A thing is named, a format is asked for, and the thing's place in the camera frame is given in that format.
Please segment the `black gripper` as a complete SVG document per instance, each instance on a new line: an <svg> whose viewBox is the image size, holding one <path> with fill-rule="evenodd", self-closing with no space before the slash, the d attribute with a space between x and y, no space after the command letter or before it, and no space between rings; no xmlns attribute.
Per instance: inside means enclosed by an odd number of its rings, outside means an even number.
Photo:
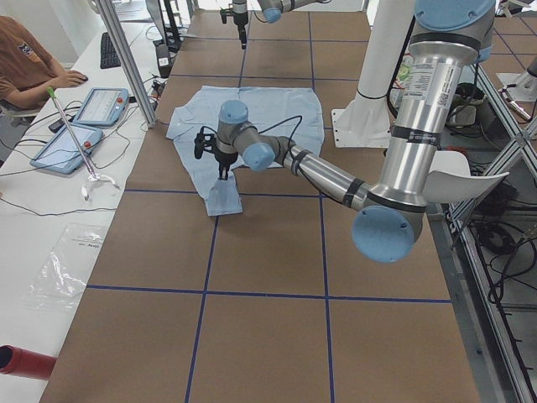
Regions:
<svg viewBox="0 0 537 403"><path fill-rule="evenodd" d="M245 30L248 24L248 12L234 13L233 22L237 25L238 36L241 42L241 49L245 50L248 44L248 37L247 37L246 30Z"/></svg>
<svg viewBox="0 0 537 403"><path fill-rule="evenodd" d="M227 181L229 177L229 167L237 161L238 152L227 153L216 149L214 155L219 163L219 180Z"/></svg>

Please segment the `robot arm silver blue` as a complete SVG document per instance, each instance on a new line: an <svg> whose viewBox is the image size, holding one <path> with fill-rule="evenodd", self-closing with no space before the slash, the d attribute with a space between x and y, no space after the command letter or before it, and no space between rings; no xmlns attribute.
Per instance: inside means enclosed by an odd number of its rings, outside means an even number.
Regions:
<svg viewBox="0 0 537 403"><path fill-rule="evenodd" d="M236 160L255 171L272 163L287 167L357 212L352 239L363 255L384 263L402 259L421 233L429 203L472 199L500 181L499 175L473 176L466 170L442 169L434 161L462 69L489 55L494 8L492 1L415 4L409 41L412 78L374 185L315 156L291 138L261 134L248 121L247 106L240 101L222 104L216 134L210 138L199 134L195 153L212 153L223 180Z"/></svg>
<svg viewBox="0 0 537 403"><path fill-rule="evenodd" d="M256 19L262 24L273 24L280 20L283 13L291 12L297 8L302 8L312 3L328 3L328 1L316 0L259 0L263 17L255 14ZM248 44L246 27L249 22L249 11L247 0L232 0L228 8L221 8L219 11L223 24L231 18L237 26L238 38L241 42L241 49L245 50Z"/></svg>

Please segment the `person's right hand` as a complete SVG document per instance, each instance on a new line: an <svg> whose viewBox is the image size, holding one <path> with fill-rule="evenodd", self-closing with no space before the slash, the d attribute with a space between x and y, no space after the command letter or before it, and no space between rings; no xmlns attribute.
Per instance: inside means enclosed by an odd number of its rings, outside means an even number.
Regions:
<svg viewBox="0 0 537 403"><path fill-rule="evenodd" d="M60 87L80 86L88 81L88 77L79 71L65 71L60 77Z"/></svg>

